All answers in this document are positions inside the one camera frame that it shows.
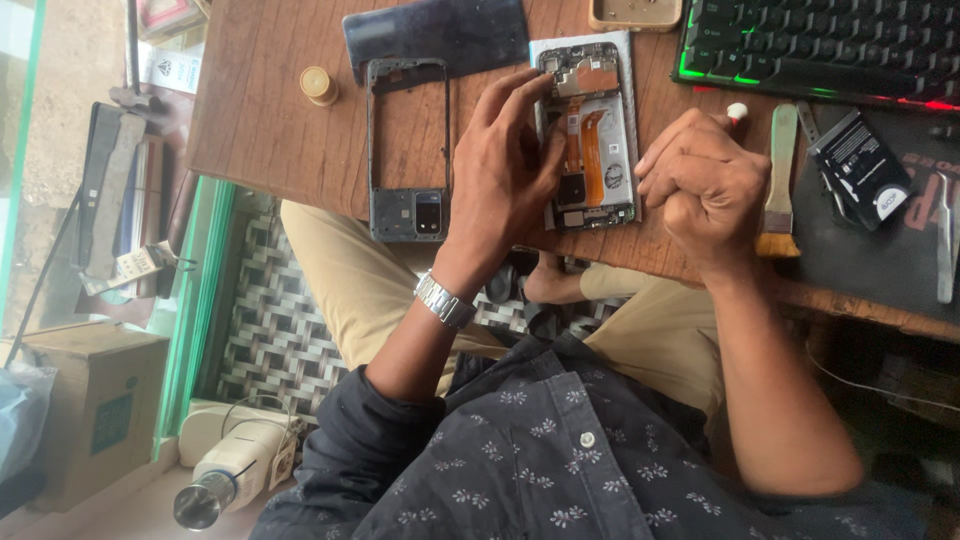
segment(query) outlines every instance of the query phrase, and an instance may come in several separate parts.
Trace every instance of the orange flex cable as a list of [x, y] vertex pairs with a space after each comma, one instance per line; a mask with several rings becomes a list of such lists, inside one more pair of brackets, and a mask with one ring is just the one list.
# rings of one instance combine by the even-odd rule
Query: orange flex cable
[[603, 170], [600, 165], [600, 139], [597, 136], [597, 125], [606, 110], [595, 110], [584, 118], [580, 124], [580, 132], [584, 142], [584, 180], [587, 185], [587, 206], [599, 207], [603, 203], [604, 185]]
[[580, 104], [583, 96], [576, 96], [566, 106], [566, 115], [560, 119], [566, 122], [566, 172], [580, 172]]

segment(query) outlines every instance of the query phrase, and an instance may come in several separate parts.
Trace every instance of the paint brush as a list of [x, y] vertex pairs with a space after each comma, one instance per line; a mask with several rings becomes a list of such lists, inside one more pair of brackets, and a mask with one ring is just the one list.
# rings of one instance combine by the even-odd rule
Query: paint brush
[[790, 172], [797, 145], [797, 108], [780, 105], [774, 110], [771, 130], [770, 195], [763, 207], [763, 228], [756, 240], [756, 254], [763, 258], [799, 257], [793, 241], [793, 206], [790, 205]]

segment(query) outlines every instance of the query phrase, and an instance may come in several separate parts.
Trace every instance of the black keyboard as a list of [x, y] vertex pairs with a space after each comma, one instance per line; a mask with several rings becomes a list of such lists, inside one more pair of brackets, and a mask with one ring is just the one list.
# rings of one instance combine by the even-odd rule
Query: black keyboard
[[960, 112], [958, 0], [692, 0], [671, 78]]

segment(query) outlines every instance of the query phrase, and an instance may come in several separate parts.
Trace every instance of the plastic bag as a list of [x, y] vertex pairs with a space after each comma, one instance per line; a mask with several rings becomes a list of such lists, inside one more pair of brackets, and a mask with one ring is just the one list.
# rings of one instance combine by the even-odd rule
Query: plastic bag
[[33, 459], [50, 408], [55, 367], [14, 362], [0, 370], [0, 482]]

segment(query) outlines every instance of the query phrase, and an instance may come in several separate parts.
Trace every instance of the woven mat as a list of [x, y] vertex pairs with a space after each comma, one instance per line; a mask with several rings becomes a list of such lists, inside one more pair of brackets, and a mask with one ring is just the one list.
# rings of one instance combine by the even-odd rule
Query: woven mat
[[[279, 219], [264, 215], [250, 222], [241, 264], [217, 398], [233, 403], [254, 395], [278, 396], [304, 422], [316, 425], [317, 405], [348, 369]], [[583, 339], [623, 302], [575, 304], [568, 328]], [[519, 299], [495, 305], [481, 293], [475, 304], [474, 322], [527, 332]], [[260, 406], [282, 412], [271, 403]]]

